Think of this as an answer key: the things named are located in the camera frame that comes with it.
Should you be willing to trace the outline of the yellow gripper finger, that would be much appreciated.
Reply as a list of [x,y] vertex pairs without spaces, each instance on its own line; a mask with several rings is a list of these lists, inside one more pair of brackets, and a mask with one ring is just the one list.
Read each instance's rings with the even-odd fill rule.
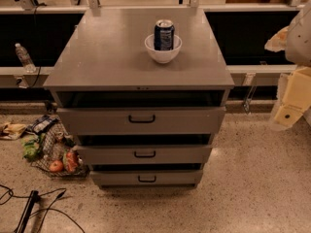
[[291,128],[311,107],[311,68],[298,67],[281,74],[278,81],[277,101],[271,111],[269,126],[283,131]]
[[284,50],[287,44],[287,35],[289,27],[286,26],[274,34],[264,45],[264,48],[269,51],[278,52]]

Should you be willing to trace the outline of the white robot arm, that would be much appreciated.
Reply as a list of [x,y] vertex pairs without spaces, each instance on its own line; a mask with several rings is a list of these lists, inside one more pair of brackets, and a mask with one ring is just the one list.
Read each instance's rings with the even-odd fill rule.
[[289,26],[274,34],[264,45],[269,51],[283,50],[286,59],[296,65],[278,82],[277,102],[270,127],[276,131],[291,128],[311,107],[311,2],[294,17]]

